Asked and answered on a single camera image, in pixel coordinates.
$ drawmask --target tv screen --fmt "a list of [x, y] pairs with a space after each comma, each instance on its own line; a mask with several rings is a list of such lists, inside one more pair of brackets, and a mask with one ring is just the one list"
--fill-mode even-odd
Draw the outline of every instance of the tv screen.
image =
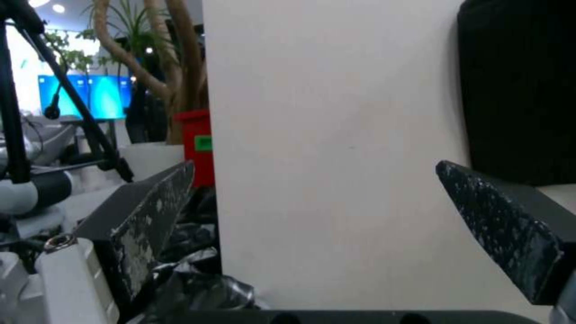
[[[96, 119], [125, 118], [124, 108], [130, 106], [131, 84], [128, 77], [116, 76], [68, 76], [72, 86], [86, 104], [92, 117]], [[52, 97], [58, 88], [55, 76], [38, 76], [40, 89], [40, 104], [42, 111], [52, 102]], [[60, 115], [74, 115], [81, 118], [80, 113], [64, 89], [60, 90], [58, 103]]]

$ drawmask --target black pole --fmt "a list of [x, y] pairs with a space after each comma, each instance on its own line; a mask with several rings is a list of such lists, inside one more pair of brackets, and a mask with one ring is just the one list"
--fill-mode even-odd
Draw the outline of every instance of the black pole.
[[5, 7], [0, 7], [0, 110], [8, 152], [7, 170], [13, 183], [30, 181], [30, 161], [26, 157], [20, 109], [12, 79], [12, 62], [6, 36]]

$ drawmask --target microphone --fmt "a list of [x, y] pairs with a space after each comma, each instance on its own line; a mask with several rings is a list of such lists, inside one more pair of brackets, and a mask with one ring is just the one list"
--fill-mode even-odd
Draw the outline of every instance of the microphone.
[[44, 109], [44, 116], [48, 119], [58, 119], [60, 117], [60, 108], [58, 108], [58, 102], [60, 101], [60, 87], [58, 87], [58, 90], [56, 91], [56, 93], [54, 93], [54, 96], [52, 97], [52, 102], [50, 102], [50, 105], [48, 107], [46, 107], [46, 109]]

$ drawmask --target white pot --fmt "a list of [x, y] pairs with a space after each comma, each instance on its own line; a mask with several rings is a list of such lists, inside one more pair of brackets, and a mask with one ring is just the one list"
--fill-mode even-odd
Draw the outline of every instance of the white pot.
[[184, 161], [184, 145], [165, 142], [137, 143], [119, 148], [134, 173], [134, 181], [144, 180]]

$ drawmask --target red container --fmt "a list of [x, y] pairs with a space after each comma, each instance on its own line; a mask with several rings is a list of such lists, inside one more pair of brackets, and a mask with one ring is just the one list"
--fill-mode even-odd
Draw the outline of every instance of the red container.
[[210, 111], [196, 110], [176, 114], [174, 120], [182, 123], [184, 158], [194, 161], [196, 168], [194, 187], [213, 186], [214, 155]]

